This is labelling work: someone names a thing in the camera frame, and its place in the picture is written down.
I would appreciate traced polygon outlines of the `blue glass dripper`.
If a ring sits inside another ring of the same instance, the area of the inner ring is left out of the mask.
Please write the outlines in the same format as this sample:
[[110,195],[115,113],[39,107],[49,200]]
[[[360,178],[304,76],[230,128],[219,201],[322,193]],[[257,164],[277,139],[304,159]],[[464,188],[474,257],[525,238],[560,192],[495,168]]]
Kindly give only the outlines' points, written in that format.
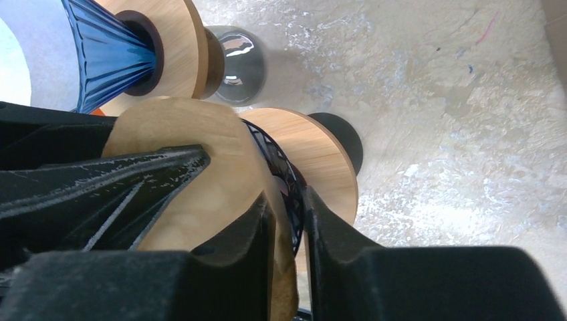
[[306,180],[266,131],[248,120],[241,121],[246,125],[270,173],[276,179],[290,224],[292,251],[297,255],[304,231],[305,208],[302,189],[306,187]]
[[74,112],[89,114],[113,98],[143,96],[159,83],[164,48],[144,14],[109,12],[95,1],[62,1],[78,58],[79,92]]

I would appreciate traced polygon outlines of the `orange coffee filter box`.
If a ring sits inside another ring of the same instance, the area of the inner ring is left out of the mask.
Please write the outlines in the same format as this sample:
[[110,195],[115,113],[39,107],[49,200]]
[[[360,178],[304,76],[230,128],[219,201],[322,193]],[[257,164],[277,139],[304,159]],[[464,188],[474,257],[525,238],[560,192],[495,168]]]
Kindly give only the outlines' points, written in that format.
[[100,108],[97,108],[91,112],[91,115],[95,116],[105,116],[105,113]]

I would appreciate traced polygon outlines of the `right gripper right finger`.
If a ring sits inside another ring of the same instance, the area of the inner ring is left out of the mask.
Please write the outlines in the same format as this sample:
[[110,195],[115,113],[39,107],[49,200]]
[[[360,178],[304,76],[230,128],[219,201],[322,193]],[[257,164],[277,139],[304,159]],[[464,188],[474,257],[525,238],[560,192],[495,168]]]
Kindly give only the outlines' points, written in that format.
[[516,247],[385,247],[303,191],[314,320],[563,320]]

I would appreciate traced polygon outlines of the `red black coffee carafe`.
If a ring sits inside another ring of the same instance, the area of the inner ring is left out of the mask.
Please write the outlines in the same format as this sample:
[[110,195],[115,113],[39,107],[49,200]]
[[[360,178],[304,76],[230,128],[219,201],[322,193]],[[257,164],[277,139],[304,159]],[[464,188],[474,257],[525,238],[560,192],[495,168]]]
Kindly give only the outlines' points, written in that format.
[[329,130],[346,151],[356,175],[359,174],[364,150],[362,141],[355,128],[345,119],[327,112],[316,112],[308,115]]

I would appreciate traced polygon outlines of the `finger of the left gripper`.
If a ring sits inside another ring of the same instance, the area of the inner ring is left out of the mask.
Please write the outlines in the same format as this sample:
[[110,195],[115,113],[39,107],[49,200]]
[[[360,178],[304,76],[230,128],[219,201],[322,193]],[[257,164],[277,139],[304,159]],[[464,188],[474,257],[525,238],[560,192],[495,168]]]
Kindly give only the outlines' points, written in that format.
[[48,251],[137,248],[210,164],[198,145],[1,172],[1,265]]
[[100,158],[115,117],[1,103],[1,170]]

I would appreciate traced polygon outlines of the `brown paper coffee filter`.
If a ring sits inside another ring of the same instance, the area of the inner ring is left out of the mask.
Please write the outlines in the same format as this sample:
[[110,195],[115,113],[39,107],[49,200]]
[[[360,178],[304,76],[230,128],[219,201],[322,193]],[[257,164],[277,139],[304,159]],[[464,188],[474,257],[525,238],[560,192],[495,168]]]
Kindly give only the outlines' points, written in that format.
[[271,319],[292,320],[298,309],[291,226],[277,183],[250,131],[231,107],[191,98],[155,97],[117,118],[104,157],[201,145],[211,162],[166,206],[139,250],[192,250],[244,214],[259,196],[275,217]]

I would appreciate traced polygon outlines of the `white paper coffee filter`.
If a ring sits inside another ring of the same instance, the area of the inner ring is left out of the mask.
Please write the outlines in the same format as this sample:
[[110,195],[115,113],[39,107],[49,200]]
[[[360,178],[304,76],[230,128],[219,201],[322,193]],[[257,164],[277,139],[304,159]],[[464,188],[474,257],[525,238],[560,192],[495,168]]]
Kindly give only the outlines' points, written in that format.
[[1,101],[72,111],[78,55],[61,1],[1,2]]

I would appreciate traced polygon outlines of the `grey glass carafe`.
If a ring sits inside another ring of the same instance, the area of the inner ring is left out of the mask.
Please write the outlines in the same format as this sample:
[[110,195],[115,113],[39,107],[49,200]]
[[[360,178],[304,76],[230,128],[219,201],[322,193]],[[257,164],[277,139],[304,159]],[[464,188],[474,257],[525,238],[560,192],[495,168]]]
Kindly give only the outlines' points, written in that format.
[[205,28],[220,47],[223,63],[220,84],[215,95],[232,106],[251,104],[262,91],[267,78],[265,52],[252,32],[230,25]]

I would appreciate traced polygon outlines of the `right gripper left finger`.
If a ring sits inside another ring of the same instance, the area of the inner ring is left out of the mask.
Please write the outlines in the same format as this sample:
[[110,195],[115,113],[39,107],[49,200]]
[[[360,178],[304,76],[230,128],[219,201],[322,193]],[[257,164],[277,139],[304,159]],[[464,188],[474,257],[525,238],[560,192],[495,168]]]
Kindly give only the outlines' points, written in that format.
[[2,320],[268,320],[273,215],[263,195],[192,251],[60,251],[32,257]]

